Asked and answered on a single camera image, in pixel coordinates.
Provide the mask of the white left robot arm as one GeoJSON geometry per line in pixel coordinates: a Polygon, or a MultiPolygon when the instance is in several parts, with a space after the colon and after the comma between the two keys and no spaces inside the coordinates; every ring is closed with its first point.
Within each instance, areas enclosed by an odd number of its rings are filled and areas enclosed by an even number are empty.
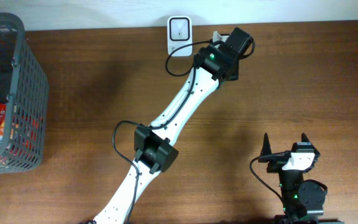
{"type": "Polygon", "coordinates": [[[166,172],[178,157],[174,145],[199,105],[223,82],[239,78],[239,62],[252,55],[253,37],[236,27],[230,34],[219,32],[202,46],[185,72],[186,82],[149,125],[131,121],[134,131],[134,158],[123,159],[130,169],[108,204],[90,222],[128,223],[135,203],[159,174],[166,172]]]}

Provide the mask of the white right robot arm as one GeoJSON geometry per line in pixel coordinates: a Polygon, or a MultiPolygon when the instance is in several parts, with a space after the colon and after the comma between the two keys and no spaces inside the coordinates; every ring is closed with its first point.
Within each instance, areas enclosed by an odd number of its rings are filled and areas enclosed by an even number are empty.
{"type": "Polygon", "coordinates": [[[264,134],[257,161],[267,164],[269,174],[278,174],[283,215],[275,216],[275,223],[318,223],[328,188],[317,180],[304,179],[303,175],[314,168],[319,156],[304,133],[289,151],[277,153],[272,152],[268,134],[264,134]]]}

